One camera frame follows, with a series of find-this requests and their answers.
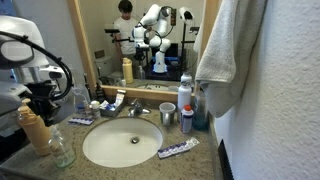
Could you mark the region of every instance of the orange bottle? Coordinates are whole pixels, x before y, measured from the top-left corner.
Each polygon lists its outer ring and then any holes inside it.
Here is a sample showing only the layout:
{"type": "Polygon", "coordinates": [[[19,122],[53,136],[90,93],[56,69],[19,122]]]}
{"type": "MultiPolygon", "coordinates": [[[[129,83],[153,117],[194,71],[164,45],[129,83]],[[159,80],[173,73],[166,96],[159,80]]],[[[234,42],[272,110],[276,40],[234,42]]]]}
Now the orange bottle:
{"type": "Polygon", "coordinates": [[[48,141],[51,137],[50,130],[44,125],[40,116],[36,116],[31,109],[23,103],[18,109],[18,123],[27,134],[37,155],[45,156],[50,154],[48,141]]]}

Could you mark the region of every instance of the granite countertop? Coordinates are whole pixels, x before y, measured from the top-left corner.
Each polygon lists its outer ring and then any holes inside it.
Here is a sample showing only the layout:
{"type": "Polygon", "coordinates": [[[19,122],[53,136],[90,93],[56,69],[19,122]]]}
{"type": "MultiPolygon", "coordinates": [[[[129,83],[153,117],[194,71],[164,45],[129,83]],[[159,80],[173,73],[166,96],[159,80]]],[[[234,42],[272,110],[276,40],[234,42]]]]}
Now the granite countertop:
{"type": "MultiPolygon", "coordinates": [[[[126,106],[118,117],[128,115],[129,107],[126,106]]],[[[151,114],[139,116],[151,121],[159,127],[163,134],[161,148],[184,142],[195,137],[200,144],[189,152],[160,160],[155,154],[147,161],[125,168],[107,168],[97,165],[88,160],[83,151],[82,143],[85,136],[95,126],[112,118],[101,118],[91,126],[68,125],[67,119],[59,124],[61,133],[73,141],[77,154],[75,162],[70,166],[57,168],[51,156],[37,156],[29,144],[6,162],[0,165],[0,171],[23,176],[30,179],[214,179],[215,158],[212,157],[213,150],[210,148],[211,133],[193,130],[190,134],[183,134],[176,121],[169,127],[160,122],[159,110],[151,109],[151,114]]]]}

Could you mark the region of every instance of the label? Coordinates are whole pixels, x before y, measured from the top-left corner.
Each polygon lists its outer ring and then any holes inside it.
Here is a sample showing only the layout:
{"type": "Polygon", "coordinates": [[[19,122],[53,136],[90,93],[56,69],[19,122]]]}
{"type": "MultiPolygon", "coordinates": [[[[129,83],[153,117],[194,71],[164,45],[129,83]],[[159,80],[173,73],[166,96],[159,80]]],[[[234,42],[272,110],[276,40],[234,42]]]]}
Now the label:
{"type": "Polygon", "coordinates": [[[192,115],[182,115],[180,128],[183,133],[189,133],[192,127],[192,115]]]}

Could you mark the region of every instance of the toothpaste tube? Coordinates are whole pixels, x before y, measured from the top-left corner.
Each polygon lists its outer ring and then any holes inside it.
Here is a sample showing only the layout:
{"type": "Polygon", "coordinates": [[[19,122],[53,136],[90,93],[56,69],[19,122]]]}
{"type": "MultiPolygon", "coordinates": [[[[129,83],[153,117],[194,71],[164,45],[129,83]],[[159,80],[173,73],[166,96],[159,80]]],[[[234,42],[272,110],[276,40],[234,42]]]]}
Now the toothpaste tube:
{"type": "Polygon", "coordinates": [[[160,159],[163,159],[169,156],[177,155],[177,154],[189,151],[199,143],[200,142],[195,137],[192,137],[185,142],[175,144],[164,149],[159,149],[158,156],[160,159]]]}
{"type": "Polygon", "coordinates": [[[118,107],[122,103],[125,94],[126,94],[125,90],[118,89],[118,93],[117,93],[117,96],[116,96],[116,102],[114,103],[114,105],[116,107],[118,107]]]}

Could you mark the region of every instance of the white towel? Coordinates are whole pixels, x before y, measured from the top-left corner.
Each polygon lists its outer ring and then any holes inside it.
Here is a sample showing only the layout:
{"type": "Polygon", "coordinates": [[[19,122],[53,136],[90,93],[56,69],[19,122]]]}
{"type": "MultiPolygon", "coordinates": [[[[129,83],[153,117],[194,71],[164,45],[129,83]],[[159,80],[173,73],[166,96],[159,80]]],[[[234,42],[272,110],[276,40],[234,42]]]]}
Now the white towel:
{"type": "Polygon", "coordinates": [[[224,115],[240,98],[267,0],[223,0],[195,80],[208,110],[224,115]]]}

